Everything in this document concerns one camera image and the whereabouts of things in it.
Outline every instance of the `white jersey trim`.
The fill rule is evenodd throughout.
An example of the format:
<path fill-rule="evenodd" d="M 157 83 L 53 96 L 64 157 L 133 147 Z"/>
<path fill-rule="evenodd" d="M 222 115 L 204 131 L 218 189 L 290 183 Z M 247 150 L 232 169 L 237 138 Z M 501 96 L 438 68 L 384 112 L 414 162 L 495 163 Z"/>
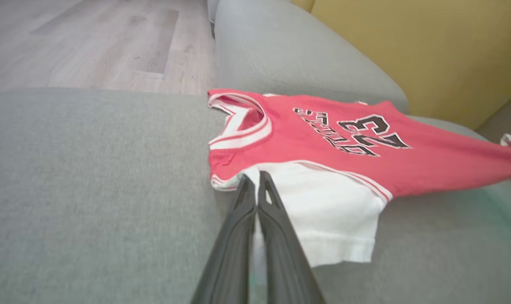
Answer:
<path fill-rule="evenodd" d="M 220 100 L 227 96 L 239 104 L 247 104 L 249 107 L 236 106 Z M 254 144 L 264 139 L 272 132 L 272 124 L 263 107 L 253 98 L 238 93 L 213 94 L 209 98 L 209 107 L 220 109 L 230 116 L 226 118 L 226 124 L 222 133 L 209 142 L 211 150 L 214 149 L 235 149 Z M 263 118 L 256 125 L 248 129 L 239 130 L 250 108 L 257 109 L 263 114 Z"/>
<path fill-rule="evenodd" d="M 315 170 L 326 170 L 326 171 L 339 173 L 341 175 L 350 177 L 351 179 L 358 181 L 359 183 L 370 188 L 372 190 L 372 192 L 375 193 L 379 198 L 381 198 L 381 200 L 383 200 L 383 202 L 385 202 L 385 203 L 388 203 L 393 199 L 393 195 L 389 190 L 387 190 L 385 187 L 383 187 L 382 185 L 380 185 L 379 183 L 377 183 L 373 179 L 370 179 L 367 176 L 364 176 L 364 175 L 361 175 L 358 173 L 349 172 L 349 171 L 338 171 L 338 170 L 329 168 L 325 165 L 307 161 L 307 160 L 296 160 L 296 161 L 289 161 L 289 162 L 285 162 L 285 163 L 298 163 L 298 164 L 302 164 L 308 168 L 312 168 Z M 235 191 L 238 183 L 240 182 L 240 177 L 242 176 L 244 171 L 250 171 L 250 170 L 254 170 L 254 169 L 257 170 L 258 166 L 264 167 L 265 164 L 271 164 L 271 163 L 254 164 L 253 166 L 248 167 L 248 168 L 243 169 L 242 171 L 238 172 L 237 175 L 235 175 L 234 177 L 231 177 L 228 180 L 221 179 L 217 175 L 213 174 L 213 176 L 211 177 L 212 188 L 219 190 L 219 191 Z"/>

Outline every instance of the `gray fabric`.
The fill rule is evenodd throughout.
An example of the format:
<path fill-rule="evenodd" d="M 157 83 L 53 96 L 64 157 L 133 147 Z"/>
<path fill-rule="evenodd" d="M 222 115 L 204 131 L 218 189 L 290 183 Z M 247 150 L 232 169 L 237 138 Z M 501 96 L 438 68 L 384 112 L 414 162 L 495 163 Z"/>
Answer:
<path fill-rule="evenodd" d="M 209 186 L 206 101 L 0 94 L 0 304 L 188 302 L 233 195 Z M 396 199 L 372 263 L 314 271 L 329 304 L 511 303 L 511 182 Z"/>
<path fill-rule="evenodd" d="M 215 20 L 219 86 L 354 102 L 408 99 L 377 65 L 308 12 L 277 0 L 221 0 Z"/>
<path fill-rule="evenodd" d="M 225 210 L 205 96 L 0 95 L 0 304 L 187 303 Z"/>
<path fill-rule="evenodd" d="M 291 3 L 290 0 L 274 0 L 274 1 L 281 1 L 281 2 Z M 220 0 L 207 0 L 207 8 L 208 8 L 208 11 L 209 11 L 209 21 L 211 23 L 215 22 L 216 10 L 217 10 L 217 7 L 218 7 L 219 3 L 220 3 Z"/>

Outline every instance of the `wooden floor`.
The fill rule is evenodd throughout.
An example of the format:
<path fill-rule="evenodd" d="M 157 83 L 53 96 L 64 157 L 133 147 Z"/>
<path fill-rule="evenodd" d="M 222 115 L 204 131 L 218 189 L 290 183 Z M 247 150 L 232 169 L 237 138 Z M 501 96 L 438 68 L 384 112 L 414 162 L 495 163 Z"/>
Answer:
<path fill-rule="evenodd" d="M 216 79 L 207 0 L 0 0 L 0 92 L 199 95 Z"/>

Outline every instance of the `floor plank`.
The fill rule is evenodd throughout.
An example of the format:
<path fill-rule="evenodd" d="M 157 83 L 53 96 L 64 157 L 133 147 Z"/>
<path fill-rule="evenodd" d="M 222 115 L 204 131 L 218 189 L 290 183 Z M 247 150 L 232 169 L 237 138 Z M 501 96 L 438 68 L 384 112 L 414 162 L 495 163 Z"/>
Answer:
<path fill-rule="evenodd" d="M 205 0 L 0 0 L 0 92 L 202 95 L 216 80 Z"/>

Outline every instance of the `jersey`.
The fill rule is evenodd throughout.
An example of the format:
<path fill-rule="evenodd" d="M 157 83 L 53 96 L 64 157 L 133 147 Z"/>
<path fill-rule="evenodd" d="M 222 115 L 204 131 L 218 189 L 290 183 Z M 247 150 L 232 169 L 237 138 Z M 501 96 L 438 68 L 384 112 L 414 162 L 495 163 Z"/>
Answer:
<path fill-rule="evenodd" d="M 345 175 L 384 202 L 511 178 L 511 147 L 414 121 L 388 101 L 211 90 L 209 106 L 230 114 L 209 142 L 218 190 L 235 189 L 238 173 L 256 164 L 284 162 Z"/>

